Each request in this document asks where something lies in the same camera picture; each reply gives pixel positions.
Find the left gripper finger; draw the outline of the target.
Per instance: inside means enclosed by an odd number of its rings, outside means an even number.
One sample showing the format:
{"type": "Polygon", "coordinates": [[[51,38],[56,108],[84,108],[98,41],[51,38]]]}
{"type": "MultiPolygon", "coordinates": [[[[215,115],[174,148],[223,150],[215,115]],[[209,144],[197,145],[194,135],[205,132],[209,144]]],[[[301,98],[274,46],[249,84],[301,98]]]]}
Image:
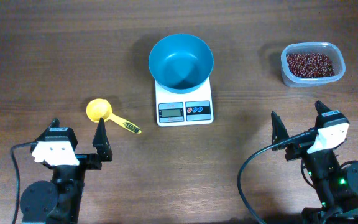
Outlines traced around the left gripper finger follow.
{"type": "Polygon", "coordinates": [[[103,118],[99,119],[98,126],[93,139],[93,147],[96,148],[98,156],[103,162],[112,161],[112,149],[106,134],[105,122],[103,118]]]}
{"type": "Polygon", "coordinates": [[[70,127],[60,127],[60,121],[57,118],[52,120],[45,131],[35,139],[35,142],[36,146],[31,146],[30,152],[34,152],[40,142],[42,145],[39,148],[45,147],[49,151],[56,150],[58,146],[62,147],[62,151],[66,149],[75,151],[78,144],[74,130],[70,127]]]}

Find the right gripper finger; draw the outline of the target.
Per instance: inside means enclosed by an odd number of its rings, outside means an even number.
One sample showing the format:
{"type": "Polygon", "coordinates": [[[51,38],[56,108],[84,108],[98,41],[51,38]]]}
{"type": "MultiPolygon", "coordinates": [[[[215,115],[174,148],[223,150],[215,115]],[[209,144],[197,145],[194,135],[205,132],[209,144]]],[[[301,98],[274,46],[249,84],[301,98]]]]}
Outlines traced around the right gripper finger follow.
{"type": "Polygon", "coordinates": [[[272,148],[273,151],[281,150],[286,148],[290,143],[289,135],[287,133],[287,129],[285,128],[282,120],[276,112],[271,112],[272,119],[272,144],[275,147],[272,148]]]}
{"type": "Polygon", "coordinates": [[[322,101],[318,100],[314,105],[318,112],[315,121],[316,128],[327,128],[342,123],[350,123],[339,110],[331,110],[322,101]]]}

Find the yellow plastic measuring scoop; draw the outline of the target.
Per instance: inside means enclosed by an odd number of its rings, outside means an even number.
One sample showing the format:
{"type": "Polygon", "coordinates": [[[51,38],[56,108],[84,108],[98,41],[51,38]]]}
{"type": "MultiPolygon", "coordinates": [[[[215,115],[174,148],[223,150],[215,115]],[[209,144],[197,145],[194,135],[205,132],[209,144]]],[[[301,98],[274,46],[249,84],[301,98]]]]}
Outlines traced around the yellow plastic measuring scoop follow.
{"type": "Polygon", "coordinates": [[[104,122],[112,121],[121,126],[122,128],[134,133],[141,134],[141,129],[134,123],[114,114],[112,112],[112,106],[106,99],[97,98],[91,100],[86,107],[87,117],[94,123],[99,123],[100,119],[104,122]]]}

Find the red adzuki beans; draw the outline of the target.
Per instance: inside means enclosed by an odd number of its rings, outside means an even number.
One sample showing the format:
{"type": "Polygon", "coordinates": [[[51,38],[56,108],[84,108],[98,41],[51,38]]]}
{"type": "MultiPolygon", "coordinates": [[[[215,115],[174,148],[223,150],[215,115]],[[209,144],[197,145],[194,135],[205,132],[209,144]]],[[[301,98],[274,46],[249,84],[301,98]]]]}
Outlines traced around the red adzuki beans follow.
{"type": "Polygon", "coordinates": [[[334,75],[332,60],[321,53],[292,53],[286,56],[288,68],[296,77],[324,78],[334,75]]]}

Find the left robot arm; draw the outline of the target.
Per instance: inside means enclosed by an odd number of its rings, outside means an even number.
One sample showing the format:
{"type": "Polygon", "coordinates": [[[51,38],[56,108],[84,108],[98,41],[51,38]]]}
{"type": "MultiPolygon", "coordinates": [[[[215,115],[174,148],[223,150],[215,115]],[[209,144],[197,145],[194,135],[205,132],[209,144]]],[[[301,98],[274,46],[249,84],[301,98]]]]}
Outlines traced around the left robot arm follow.
{"type": "Polygon", "coordinates": [[[23,223],[77,223],[88,170],[101,170],[103,162],[112,161],[103,119],[99,120],[93,138],[95,153],[74,154],[78,165],[41,164],[53,171],[51,181],[28,186],[20,199],[23,223]]]}

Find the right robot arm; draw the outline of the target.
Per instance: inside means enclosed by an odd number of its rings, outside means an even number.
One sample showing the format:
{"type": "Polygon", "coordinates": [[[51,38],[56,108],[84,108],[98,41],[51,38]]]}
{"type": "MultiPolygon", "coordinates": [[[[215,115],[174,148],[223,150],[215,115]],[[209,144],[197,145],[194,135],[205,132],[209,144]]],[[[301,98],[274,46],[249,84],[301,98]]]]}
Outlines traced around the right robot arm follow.
{"type": "Polygon", "coordinates": [[[358,161],[340,164],[335,149],[346,141],[349,120],[321,101],[309,130],[289,136],[276,112],[272,112],[273,150],[285,150],[285,159],[301,161],[301,173],[316,191],[320,208],[304,208],[303,223],[358,223],[358,161]]]}

